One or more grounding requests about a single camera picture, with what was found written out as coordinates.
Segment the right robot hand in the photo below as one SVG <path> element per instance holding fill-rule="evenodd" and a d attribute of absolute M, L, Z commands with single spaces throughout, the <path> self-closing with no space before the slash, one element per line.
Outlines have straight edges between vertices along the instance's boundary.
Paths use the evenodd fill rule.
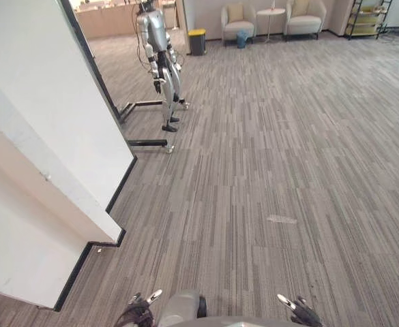
<path fill-rule="evenodd" d="M 320 317 L 308 306 L 304 297 L 298 295 L 296 300 L 290 300 L 281 294 L 277 294 L 277 298 L 293 313 L 291 316 L 292 322 L 304 326 L 323 326 Z"/>

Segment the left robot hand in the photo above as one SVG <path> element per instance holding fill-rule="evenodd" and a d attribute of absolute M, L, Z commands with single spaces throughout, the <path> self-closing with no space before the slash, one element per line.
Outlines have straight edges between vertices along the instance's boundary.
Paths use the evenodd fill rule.
<path fill-rule="evenodd" d="M 143 298 L 137 292 L 130 301 L 123 313 L 118 317 L 115 326 L 155 326 L 155 318 L 150 306 L 162 295 L 162 290 L 158 289 L 147 298 Z"/>

